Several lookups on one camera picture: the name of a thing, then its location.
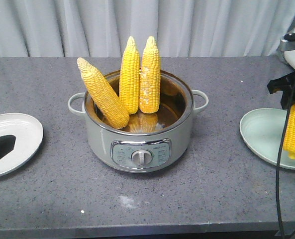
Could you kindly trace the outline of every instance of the black clamp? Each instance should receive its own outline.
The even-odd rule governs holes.
[[[295,33],[285,35],[282,43],[286,43],[287,50],[295,50]],[[280,77],[278,79],[271,80],[267,85],[270,94],[273,94],[277,91],[283,91],[282,98],[281,98],[281,106],[282,106],[282,109],[284,110],[288,108],[288,101],[292,91],[294,92],[292,105],[295,104],[294,82],[295,82],[295,71],[283,77]]]

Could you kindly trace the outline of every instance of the light green plate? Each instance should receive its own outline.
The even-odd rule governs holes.
[[[264,161],[276,165],[287,111],[271,108],[246,113],[240,121],[240,133],[246,145]],[[295,170],[295,160],[282,151],[280,167]]]

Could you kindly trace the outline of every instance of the white stain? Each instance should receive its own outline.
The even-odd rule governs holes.
[[[122,207],[126,207],[126,208],[137,208],[137,206],[134,205],[134,199],[133,198],[129,198],[127,196],[118,196],[121,200],[121,205]]]

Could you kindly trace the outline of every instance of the control knob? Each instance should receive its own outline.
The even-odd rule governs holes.
[[[143,166],[149,164],[152,161],[153,156],[150,151],[138,150],[132,153],[131,159],[136,165]]]

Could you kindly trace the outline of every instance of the white plate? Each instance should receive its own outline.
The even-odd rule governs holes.
[[[16,136],[13,151],[0,159],[0,176],[10,173],[27,162],[38,150],[43,127],[35,117],[20,113],[0,115],[0,136]]]
[[[246,145],[264,161],[276,165],[287,111],[262,108],[246,113],[240,121],[240,133]],[[295,160],[282,151],[280,167],[295,170]]]

